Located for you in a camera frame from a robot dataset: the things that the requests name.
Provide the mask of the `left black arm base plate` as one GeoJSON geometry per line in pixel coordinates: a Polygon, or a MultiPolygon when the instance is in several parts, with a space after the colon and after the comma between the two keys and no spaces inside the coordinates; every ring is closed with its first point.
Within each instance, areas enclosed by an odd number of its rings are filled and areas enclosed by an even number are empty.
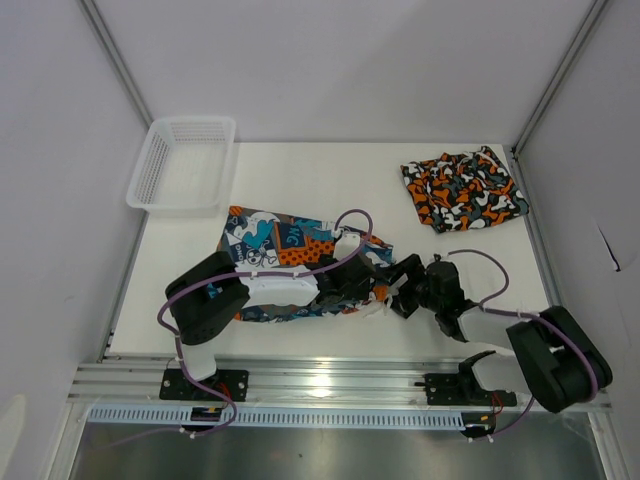
{"type": "MultiPolygon", "coordinates": [[[[249,386],[247,370],[219,369],[213,376],[199,380],[208,389],[226,395],[234,402],[246,400],[249,386]]],[[[161,400],[220,401],[220,398],[194,386],[181,369],[166,369],[159,390],[161,400]]]]}

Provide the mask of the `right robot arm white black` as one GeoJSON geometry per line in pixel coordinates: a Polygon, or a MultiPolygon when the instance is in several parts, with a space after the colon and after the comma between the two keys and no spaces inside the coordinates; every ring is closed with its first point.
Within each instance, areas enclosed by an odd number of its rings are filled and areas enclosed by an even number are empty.
{"type": "Polygon", "coordinates": [[[591,401],[613,381],[609,363],[563,306],[538,313],[490,308],[466,296],[458,268],[440,256],[423,264],[413,254],[383,268],[382,277],[398,315],[426,309],[444,336],[489,346],[459,366],[456,389],[468,403],[500,390],[528,394],[559,413],[591,401]]]}

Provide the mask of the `orange black camouflage shorts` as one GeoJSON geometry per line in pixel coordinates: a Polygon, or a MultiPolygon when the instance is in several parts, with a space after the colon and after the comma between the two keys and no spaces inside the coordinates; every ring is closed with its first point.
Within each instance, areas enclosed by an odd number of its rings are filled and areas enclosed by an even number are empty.
{"type": "Polygon", "coordinates": [[[400,167],[421,224],[436,233],[499,226],[529,213],[529,203],[488,146],[443,153],[400,167]]]}

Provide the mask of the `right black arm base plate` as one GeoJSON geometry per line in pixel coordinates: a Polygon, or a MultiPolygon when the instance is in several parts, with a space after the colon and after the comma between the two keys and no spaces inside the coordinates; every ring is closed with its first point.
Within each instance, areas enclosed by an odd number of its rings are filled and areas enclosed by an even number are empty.
{"type": "Polygon", "coordinates": [[[421,381],[415,382],[421,387],[431,406],[504,406],[515,407],[517,396],[504,390],[485,390],[472,377],[460,373],[427,373],[421,381]]]}

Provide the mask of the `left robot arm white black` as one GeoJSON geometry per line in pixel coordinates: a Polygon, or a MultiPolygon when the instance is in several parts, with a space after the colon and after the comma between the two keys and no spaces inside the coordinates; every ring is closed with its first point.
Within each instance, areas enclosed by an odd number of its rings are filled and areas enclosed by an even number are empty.
{"type": "Polygon", "coordinates": [[[215,252],[165,289],[176,323],[178,358],[186,371],[182,388],[197,400],[217,387],[214,339],[231,320],[289,321],[353,311],[376,298],[378,272],[363,254],[316,263],[276,267],[237,265],[225,251],[215,252]]]}

